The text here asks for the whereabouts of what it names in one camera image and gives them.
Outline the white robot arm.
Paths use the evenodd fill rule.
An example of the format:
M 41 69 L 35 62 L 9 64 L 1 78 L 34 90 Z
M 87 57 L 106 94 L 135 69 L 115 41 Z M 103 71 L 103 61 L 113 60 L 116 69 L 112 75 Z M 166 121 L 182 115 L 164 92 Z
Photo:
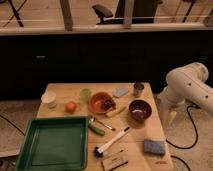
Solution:
M 194 62 L 175 68 L 166 75 L 167 86 L 158 95 L 161 102 L 160 119 L 163 125 L 169 125 L 176 112 L 174 109 L 189 100 L 208 114 L 213 115 L 213 88 L 205 81 L 209 77 L 207 67 Z

